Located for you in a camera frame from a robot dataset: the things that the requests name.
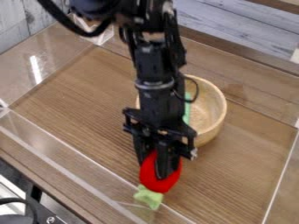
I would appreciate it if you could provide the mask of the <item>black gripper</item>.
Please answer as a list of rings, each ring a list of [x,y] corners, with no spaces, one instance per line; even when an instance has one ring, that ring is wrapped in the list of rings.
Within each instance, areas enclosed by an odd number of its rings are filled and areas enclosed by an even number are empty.
[[[184,79],[167,82],[138,80],[139,108],[124,108],[124,131],[132,135],[138,163],[156,151],[155,174],[167,179],[179,169],[180,157],[194,159],[196,131],[183,123],[187,100]]]

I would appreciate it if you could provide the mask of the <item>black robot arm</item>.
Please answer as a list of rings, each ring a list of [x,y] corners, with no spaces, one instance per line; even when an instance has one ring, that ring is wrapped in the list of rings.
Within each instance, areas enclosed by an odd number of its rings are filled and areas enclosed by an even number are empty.
[[[124,108],[124,131],[132,135],[138,161],[154,152],[154,174],[166,179],[180,158],[194,158],[195,129],[184,122],[186,50],[172,0],[69,0],[77,16],[119,26],[136,70],[139,107]]]

